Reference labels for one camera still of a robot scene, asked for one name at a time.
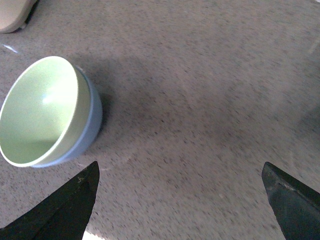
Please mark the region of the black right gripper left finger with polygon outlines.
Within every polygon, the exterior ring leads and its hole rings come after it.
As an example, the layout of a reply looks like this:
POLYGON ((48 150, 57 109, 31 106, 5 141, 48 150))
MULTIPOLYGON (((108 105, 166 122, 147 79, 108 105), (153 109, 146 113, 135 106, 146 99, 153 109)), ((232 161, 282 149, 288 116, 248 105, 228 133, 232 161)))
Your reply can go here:
POLYGON ((81 240, 89 223, 100 179, 97 161, 7 226, 2 240, 81 240))

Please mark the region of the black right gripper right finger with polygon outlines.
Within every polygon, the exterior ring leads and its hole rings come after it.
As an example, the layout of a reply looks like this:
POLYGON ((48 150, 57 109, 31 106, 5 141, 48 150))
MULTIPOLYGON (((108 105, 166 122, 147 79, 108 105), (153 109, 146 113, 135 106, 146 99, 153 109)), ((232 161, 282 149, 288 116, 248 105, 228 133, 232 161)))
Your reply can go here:
POLYGON ((320 193, 265 162, 261 178, 268 202, 287 240, 320 238, 320 193))

